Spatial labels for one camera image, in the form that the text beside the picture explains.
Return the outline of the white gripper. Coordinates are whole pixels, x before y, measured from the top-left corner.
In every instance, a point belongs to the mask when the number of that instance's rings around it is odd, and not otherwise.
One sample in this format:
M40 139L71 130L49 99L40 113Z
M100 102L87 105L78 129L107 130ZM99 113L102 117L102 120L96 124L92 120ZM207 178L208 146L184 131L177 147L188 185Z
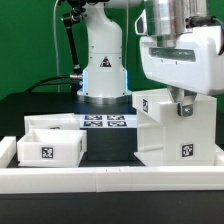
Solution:
M159 48L150 36L140 38L143 71L148 79L170 85L168 92L179 116L193 115L196 93L224 93L222 40L219 26L196 27L182 34L175 48Z

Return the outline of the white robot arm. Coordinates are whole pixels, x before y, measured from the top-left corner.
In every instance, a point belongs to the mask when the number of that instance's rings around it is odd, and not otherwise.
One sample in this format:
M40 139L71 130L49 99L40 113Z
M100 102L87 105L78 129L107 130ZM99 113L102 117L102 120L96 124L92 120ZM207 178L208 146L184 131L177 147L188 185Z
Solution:
M207 13L206 0L67 0L69 21L85 20L88 65L81 91L89 99L117 100L127 94L122 67L122 31L106 7L142 4L135 22L147 78L170 87L180 114L192 114L194 96L224 93L224 23Z

